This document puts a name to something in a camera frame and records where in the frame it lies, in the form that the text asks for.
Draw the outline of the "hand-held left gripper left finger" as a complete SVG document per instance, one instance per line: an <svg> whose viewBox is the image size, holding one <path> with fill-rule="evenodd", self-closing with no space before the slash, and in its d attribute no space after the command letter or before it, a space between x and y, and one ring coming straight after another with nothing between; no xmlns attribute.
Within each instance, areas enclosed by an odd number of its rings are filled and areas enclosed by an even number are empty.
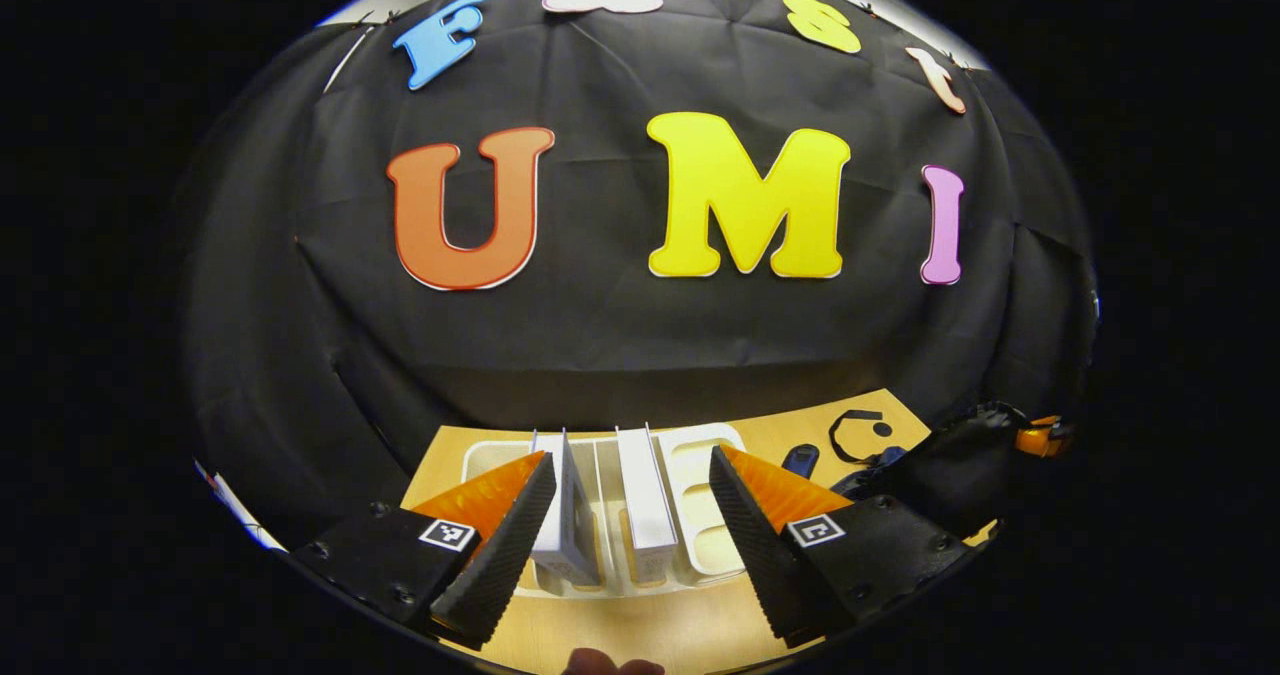
<svg viewBox="0 0 1280 675"><path fill-rule="evenodd" d="M415 508L374 502L291 557L383 619L480 648L513 596L556 493L553 459L534 451Z"/></svg>

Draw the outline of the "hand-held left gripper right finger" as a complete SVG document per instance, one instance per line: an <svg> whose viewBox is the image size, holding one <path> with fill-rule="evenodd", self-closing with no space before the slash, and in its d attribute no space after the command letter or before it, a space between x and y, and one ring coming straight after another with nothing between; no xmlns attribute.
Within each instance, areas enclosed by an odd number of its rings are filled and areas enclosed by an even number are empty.
<svg viewBox="0 0 1280 675"><path fill-rule="evenodd" d="M874 622L977 556L892 496L851 501L730 446L712 450L709 484L771 630L788 647Z"/></svg>

